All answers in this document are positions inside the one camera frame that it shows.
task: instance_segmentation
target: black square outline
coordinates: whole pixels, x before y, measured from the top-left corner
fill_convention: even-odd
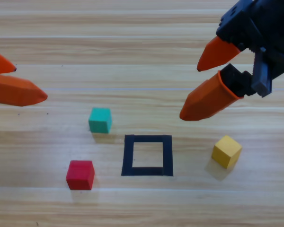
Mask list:
[[[163,167],[133,167],[135,142],[163,143]],[[173,176],[172,136],[125,135],[122,176]]]

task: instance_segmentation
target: tabletop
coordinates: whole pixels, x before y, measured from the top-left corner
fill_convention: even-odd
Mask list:
[[[217,67],[196,65],[235,0],[0,0],[9,75],[48,94],[0,105],[0,227],[284,227],[284,74],[197,122],[179,113]],[[231,63],[252,72],[246,50]],[[91,133],[95,107],[109,134]],[[173,176],[122,176],[124,137],[171,135]],[[230,169],[211,158],[229,135]],[[91,191],[71,191],[71,160],[91,160]],[[137,144],[134,166],[162,166],[162,145]]]

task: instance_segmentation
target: green cube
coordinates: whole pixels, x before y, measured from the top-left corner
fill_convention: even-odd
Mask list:
[[[89,128],[94,133],[109,133],[112,125],[112,116],[109,108],[95,107],[89,116]]]

